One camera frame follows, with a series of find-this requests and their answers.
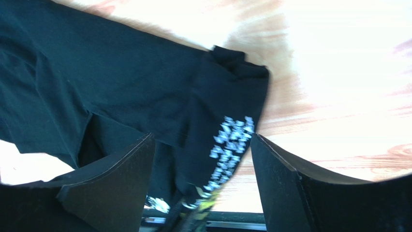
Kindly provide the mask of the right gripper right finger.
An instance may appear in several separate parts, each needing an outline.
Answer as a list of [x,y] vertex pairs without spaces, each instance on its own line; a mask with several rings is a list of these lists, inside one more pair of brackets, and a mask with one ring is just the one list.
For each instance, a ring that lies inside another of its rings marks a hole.
[[251,152],[269,232],[409,232],[412,177],[345,176],[254,134]]

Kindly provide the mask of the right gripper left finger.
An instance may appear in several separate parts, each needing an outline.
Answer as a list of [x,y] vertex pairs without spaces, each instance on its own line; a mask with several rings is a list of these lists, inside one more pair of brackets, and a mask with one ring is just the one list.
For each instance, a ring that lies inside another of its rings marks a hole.
[[44,182],[0,187],[3,232],[136,232],[140,228],[155,140]]

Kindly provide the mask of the black t shirt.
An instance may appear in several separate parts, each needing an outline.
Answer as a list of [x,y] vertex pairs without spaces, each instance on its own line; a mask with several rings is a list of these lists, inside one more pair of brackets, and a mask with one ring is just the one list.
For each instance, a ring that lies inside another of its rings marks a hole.
[[250,146],[269,71],[51,0],[0,3],[0,138],[74,169],[145,134],[156,141],[146,205],[162,232],[204,232]]

